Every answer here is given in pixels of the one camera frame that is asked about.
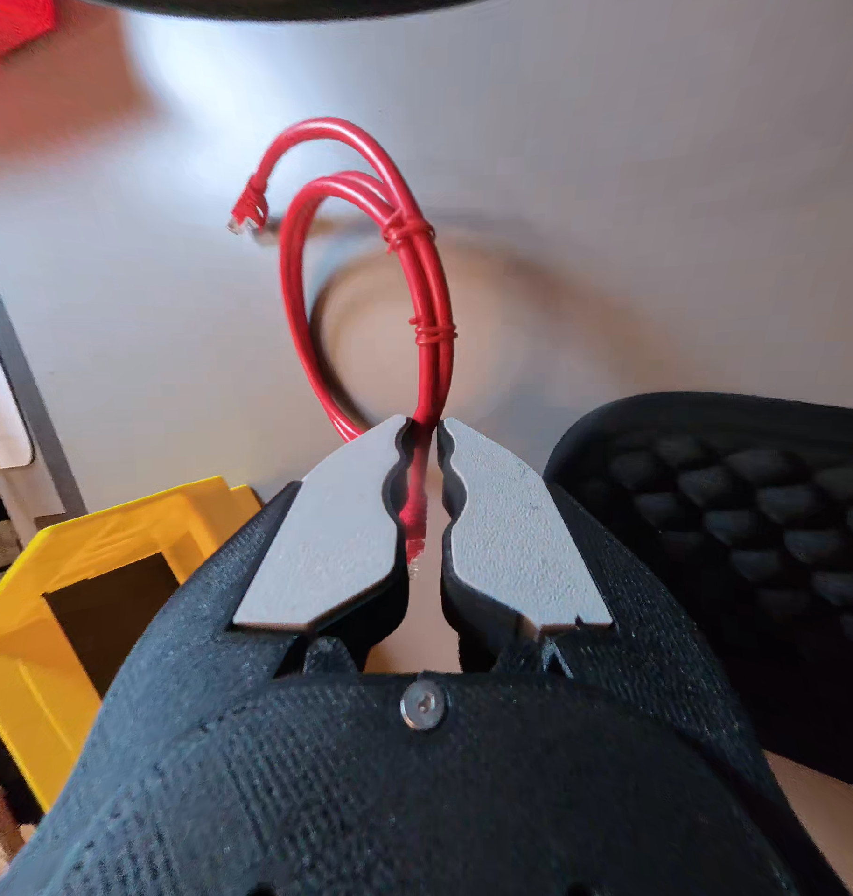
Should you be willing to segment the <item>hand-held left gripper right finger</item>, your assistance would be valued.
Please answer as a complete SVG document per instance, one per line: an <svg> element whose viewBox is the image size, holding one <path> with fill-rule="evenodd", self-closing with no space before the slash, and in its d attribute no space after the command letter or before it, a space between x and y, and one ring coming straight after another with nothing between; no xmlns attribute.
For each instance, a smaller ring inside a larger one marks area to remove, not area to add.
<svg viewBox="0 0 853 896"><path fill-rule="evenodd" d="M539 641L613 618L549 488L517 455L447 418L443 613L467 641Z"/></svg>

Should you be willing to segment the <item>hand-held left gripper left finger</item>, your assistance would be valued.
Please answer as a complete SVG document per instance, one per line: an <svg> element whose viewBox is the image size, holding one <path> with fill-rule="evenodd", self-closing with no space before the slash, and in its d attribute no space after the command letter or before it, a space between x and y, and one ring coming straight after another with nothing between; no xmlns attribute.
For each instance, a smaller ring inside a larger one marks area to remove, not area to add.
<svg viewBox="0 0 853 896"><path fill-rule="evenodd" d="M303 478L233 625L372 648L409 605L410 420L384 420Z"/></svg>

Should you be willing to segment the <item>red storage bin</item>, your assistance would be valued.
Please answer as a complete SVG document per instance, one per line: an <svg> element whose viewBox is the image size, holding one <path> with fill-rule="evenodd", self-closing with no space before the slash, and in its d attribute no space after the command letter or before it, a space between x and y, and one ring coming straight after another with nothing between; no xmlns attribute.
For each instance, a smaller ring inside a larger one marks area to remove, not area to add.
<svg viewBox="0 0 853 896"><path fill-rule="evenodd" d="M0 59L46 36L55 25L53 1L0 1Z"/></svg>

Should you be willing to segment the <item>yellow storage bin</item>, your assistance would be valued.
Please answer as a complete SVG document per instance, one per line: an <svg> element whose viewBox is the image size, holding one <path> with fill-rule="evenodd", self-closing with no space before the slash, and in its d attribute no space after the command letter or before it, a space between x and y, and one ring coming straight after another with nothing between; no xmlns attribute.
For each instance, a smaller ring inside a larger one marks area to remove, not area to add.
<svg viewBox="0 0 853 896"><path fill-rule="evenodd" d="M207 478L47 527L0 580L0 736L42 812L145 628L261 507Z"/></svg>

